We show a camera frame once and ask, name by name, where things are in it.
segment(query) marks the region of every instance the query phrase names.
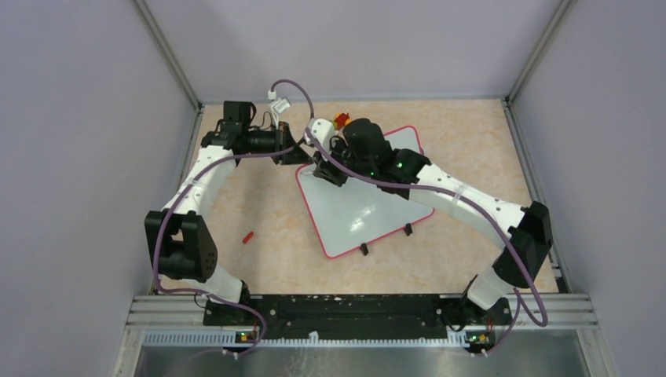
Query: gray wall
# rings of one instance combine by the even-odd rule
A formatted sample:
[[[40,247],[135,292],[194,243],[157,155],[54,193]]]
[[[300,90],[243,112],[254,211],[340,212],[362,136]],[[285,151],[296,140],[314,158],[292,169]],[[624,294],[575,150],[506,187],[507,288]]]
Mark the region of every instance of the gray wall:
[[[559,0],[150,0],[202,101],[502,96]]]
[[[578,2],[517,103],[569,279],[623,375],[664,375],[666,2]]]
[[[130,1],[0,5],[0,375],[108,375],[193,117]]]

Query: aluminum frame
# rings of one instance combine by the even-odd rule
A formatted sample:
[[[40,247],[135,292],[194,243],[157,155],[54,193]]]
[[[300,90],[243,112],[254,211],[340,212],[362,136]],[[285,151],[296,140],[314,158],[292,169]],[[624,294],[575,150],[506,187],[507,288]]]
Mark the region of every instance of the aluminum frame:
[[[546,26],[543,34],[541,35],[538,43],[536,44],[532,54],[525,63],[521,74],[518,76],[516,83],[511,88],[507,97],[503,100],[503,109],[507,122],[511,131],[511,136],[516,147],[518,158],[520,160],[521,168],[525,175],[525,180],[529,189],[529,193],[533,199],[544,201],[541,195],[541,189],[532,160],[529,157],[529,152],[525,146],[524,138],[522,136],[520,123],[516,118],[513,103],[521,93],[522,88],[529,80],[532,72],[538,66],[540,58],[547,50],[554,34],[557,32],[562,21],[569,13],[571,7],[575,4],[576,0],[561,0],[558,8],[556,9],[551,21]],[[144,22],[148,33],[153,38],[157,49],[165,60],[167,66],[172,72],[174,79],[183,90],[183,93],[188,98],[191,106],[197,110],[196,117],[192,126],[192,134],[188,143],[188,151],[184,156],[181,166],[181,179],[184,177],[183,173],[187,173],[192,152],[196,143],[196,136],[199,132],[201,119],[203,117],[203,105],[196,96],[192,85],[188,81],[181,65],[174,55],[173,50],[170,48],[167,39],[161,32],[157,21],[155,20],[152,12],[150,11],[145,0],[132,0],[135,5],[138,15]],[[558,255],[557,248],[554,247],[551,251],[551,265],[555,270],[555,276],[563,276],[565,282],[567,275],[567,268],[562,263],[562,259]],[[569,286],[564,284],[564,291],[569,291]],[[558,331],[565,329],[576,330],[580,341],[581,352],[587,363],[587,368],[592,376],[609,376],[614,377],[617,375],[616,369],[613,364],[613,358],[606,346],[605,340],[602,336],[598,321],[591,305],[589,296],[585,294],[544,294],[546,307],[550,310],[551,324],[547,328],[538,328],[532,324],[529,318],[523,314],[518,318],[518,326],[515,331],[524,330],[537,330],[537,331]],[[514,307],[516,300],[513,295],[507,296],[510,300],[510,305]],[[528,306],[533,308],[533,298],[525,297]],[[203,326],[203,311],[204,309],[197,308],[193,305],[192,296],[137,296],[134,299],[130,314],[127,318],[123,338],[121,341],[120,349],[118,352],[117,360],[115,363],[114,373],[115,376],[128,376],[134,375],[139,361],[139,354],[141,347],[146,338],[147,333],[155,329],[200,329],[204,331],[214,331],[211,328]]]

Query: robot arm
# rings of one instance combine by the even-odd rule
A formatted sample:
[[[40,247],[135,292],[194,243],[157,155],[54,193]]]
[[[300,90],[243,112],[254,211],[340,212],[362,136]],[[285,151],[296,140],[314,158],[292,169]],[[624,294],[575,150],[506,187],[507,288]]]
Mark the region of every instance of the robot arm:
[[[173,214],[166,224],[159,253],[158,272],[171,279],[187,280],[191,285],[229,302],[239,302],[243,290],[246,291],[247,288],[241,280],[218,265],[218,250],[206,227],[206,220],[225,179],[240,163],[240,159],[223,163],[217,161],[248,153],[279,152],[296,146],[286,123],[280,122],[269,130],[252,130],[252,108],[254,105],[249,102],[225,102],[225,118],[218,122],[214,131],[203,138],[194,166],[176,195],[162,211],[151,211],[145,219],[146,238],[152,261],[157,235],[166,212],[183,190],[192,185],[186,196],[173,209]],[[300,148],[293,148],[289,153],[273,157],[273,162],[280,165],[303,164],[309,160],[310,157]],[[196,179],[204,170],[208,170],[207,173]]]
[[[241,296],[247,292],[247,287],[218,266],[217,248],[206,227],[206,220],[222,184],[240,163],[240,159],[219,163],[214,167],[210,165],[225,157],[278,152],[292,147],[291,152],[273,157],[274,163],[303,164],[311,161],[302,149],[296,148],[298,146],[286,123],[279,122],[277,126],[271,126],[270,130],[252,130],[251,108],[253,105],[248,102],[225,102],[225,118],[203,138],[194,167],[177,195],[162,211],[151,211],[145,219],[152,261],[157,235],[167,210],[174,205],[182,190],[192,185],[166,224],[157,261],[158,272],[172,279],[188,280],[230,302],[242,301]],[[429,185],[456,192],[455,196],[448,196],[422,189],[379,186],[385,192],[450,214],[471,225],[503,249],[493,265],[471,282],[463,299],[468,298],[476,306],[487,310],[513,287],[528,285],[496,230],[470,204],[460,200],[460,196],[472,200],[490,213],[503,234],[510,239],[532,280],[538,273],[552,242],[548,209],[543,204],[533,202],[529,208],[525,208],[472,188],[418,152],[391,148],[379,126],[367,119],[349,123],[343,129],[344,139],[336,134],[333,123],[325,119],[311,119],[308,131],[304,137],[305,142],[312,145],[312,139],[316,139],[328,156],[355,174],[386,183]],[[317,165],[313,173],[316,177],[338,186],[346,182],[348,174],[327,160],[321,152],[315,152],[312,160]],[[210,171],[196,180],[205,169]]]
[[[492,217],[514,246],[530,278],[536,277],[552,244],[548,209],[543,204],[532,202],[529,208],[525,208],[470,187],[418,152],[391,148],[379,126],[367,119],[357,119],[347,125],[343,129],[344,139],[336,136],[332,127],[332,123],[325,119],[315,119],[309,125],[310,135],[346,169],[389,184],[418,184],[455,192],[456,195],[450,196],[423,189],[379,186],[385,192],[444,211],[474,227],[503,250],[492,266],[470,283],[465,298],[487,310],[514,287],[528,287],[528,284],[495,228],[479,211],[460,200],[460,196],[473,201]],[[314,144],[308,137],[306,142]],[[335,185],[346,182],[348,174],[321,152],[316,152],[313,159],[317,164],[313,172],[315,176]]]

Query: black clip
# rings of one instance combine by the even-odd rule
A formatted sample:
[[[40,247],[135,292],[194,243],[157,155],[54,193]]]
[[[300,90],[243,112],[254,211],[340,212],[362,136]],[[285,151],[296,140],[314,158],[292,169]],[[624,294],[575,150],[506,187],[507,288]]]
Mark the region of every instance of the black clip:
[[[410,224],[410,223],[407,223],[407,225],[405,225],[402,230],[404,230],[404,234],[406,234],[407,237],[409,237],[414,232],[412,230],[412,224]]]

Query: beige tabletop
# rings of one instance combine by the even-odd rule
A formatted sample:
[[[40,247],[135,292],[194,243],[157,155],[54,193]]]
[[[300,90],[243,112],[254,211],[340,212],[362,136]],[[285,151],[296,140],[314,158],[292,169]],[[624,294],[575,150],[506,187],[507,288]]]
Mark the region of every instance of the beige tabletop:
[[[258,105],[253,124],[261,124],[265,109]],[[318,118],[332,119],[339,112],[348,112],[352,119],[369,118],[385,131],[413,125],[426,156],[447,173],[493,196],[531,202],[499,100],[315,103]],[[221,117],[221,105],[205,107],[197,145]],[[280,117],[290,123],[296,140],[308,119],[304,103],[293,104]],[[374,242],[367,256],[359,251],[329,259],[298,190],[296,169],[276,166],[270,159],[242,160],[207,221],[218,264],[245,281],[252,293],[461,292],[500,253],[471,227],[435,211],[414,225],[410,237],[397,232]],[[243,244],[249,232],[254,236]],[[536,286],[557,291],[547,261]]]

